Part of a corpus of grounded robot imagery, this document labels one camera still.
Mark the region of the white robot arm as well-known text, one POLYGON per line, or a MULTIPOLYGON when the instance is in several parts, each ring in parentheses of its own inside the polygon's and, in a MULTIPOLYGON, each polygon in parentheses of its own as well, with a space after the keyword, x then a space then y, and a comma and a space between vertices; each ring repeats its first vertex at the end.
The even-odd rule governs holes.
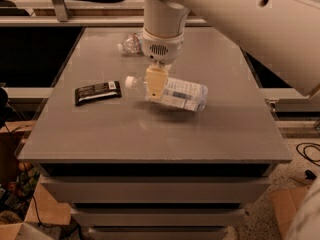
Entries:
POLYGON ((193 12, 310 101, 320 100, 320 7, 308 0, 144 0, 145 43, 171 64, 193 12))

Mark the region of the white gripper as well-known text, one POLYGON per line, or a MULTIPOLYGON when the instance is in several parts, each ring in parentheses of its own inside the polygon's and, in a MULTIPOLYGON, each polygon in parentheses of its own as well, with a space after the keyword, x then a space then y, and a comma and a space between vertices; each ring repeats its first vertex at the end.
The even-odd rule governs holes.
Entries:
POLYGON ((168 79, 168 71, 177 59, 183 41, 183 34, 159 38, 143 29, 142 51, 151 61, 151 65, 146 70, 147 98, 150 101, 160 100, 168 79))

